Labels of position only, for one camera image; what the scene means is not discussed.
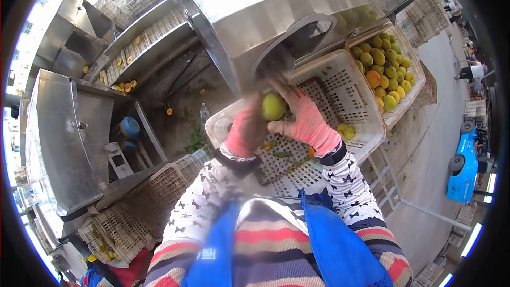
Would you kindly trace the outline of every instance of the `white shirt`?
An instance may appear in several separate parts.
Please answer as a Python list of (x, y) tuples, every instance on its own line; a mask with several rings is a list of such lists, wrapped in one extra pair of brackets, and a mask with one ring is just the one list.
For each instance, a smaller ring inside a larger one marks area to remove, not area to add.
[(481, 79), (485, 75), (481, 62), (479, 61), (476, 61), (475, 66), (471, 66), (471, 72), (473, 73), (473, 78)]

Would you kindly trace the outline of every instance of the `plastic water bottle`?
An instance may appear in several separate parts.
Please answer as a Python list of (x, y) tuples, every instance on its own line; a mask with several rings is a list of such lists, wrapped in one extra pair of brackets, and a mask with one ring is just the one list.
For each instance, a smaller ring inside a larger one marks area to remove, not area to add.
[(202, 107), (200, 108), (200, 128), (201, 131), (205, 133), (206, 131), (206, 122), (207, 119), (211, 116), (211, 112), (207, 108), (205, 103), (202, 103)]

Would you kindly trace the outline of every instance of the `black wristband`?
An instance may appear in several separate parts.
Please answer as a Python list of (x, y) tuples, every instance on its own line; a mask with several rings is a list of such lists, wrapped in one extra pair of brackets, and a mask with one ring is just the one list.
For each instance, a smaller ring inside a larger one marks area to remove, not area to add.
[(335, 153), (327, 154), (324, 157), (317, 157), (319, 159), (319, 162), (322, 165), (335, 165), (336, 163), (340, 162), (345, 155), (347, 154), (347, 147), (345, 146), (345, 143), (342, 142), (342, 145), (340, 146), (340, 149), (338, 149)]
[(244, 178), (254, 169), (256, 169), (261, 163), (262, 159), (257, 156), (256, 159), (251, 161), (235, 161), (233, 159), (229, 159), (219, 149), (214, 151), (213, 157), (218, 160), (223, 166), (227, 169), (231, 170), (236, 177)]

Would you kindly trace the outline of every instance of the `worker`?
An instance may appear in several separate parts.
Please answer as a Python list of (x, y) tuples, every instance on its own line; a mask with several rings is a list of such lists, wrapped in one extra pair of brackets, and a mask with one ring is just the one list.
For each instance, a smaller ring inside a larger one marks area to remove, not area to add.
[[(177, 201), (145, 285), (410, 286), (411, 268), (340, 135), (300, 89), (270, 83), (295, 122), (268, 123), (262, 96), (248, 100)], [(246, 197), (238, 188), (261, 162), (254, 152), (268, 132), (315, 149), (323, 165), (321, 194)]]
[(479, 79), (481, 80), (485, 74), (487, 74), (487, 66), (482, 64), (480, 61), (468, 61), (469, 66), (463, 67), (458, 75), (456, 75), (454, 78), (455, 80), (459, 79)]
[(462, 12), (457, 12), (455, 14), (452, 14), (452, 16), (450, 17), (449, 20), (450, 20), (451, 23), (454, 23), (457, 20), (459, 20), (460, 18), (462, 18)]
[(450, 1), (446, 6), (443, 7), (445, 11), (459, 12), (462, 10), (462, 5), (458, 0)]

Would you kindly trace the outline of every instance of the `blue apron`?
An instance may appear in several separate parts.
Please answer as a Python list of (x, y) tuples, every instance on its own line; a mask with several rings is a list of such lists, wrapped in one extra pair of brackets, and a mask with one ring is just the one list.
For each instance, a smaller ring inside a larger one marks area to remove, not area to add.
[[(301, 190), (299, 195), (312, 252), (325, 285), (393, 286), (388, 271), (330, 209), (330, 198), (324, 193), (307, 196)], [(238, 204), (231, 202), (209, 232), (202, 251), (182, 279), (182, 287), (232, 286), (233, 239), (238, 213)]]

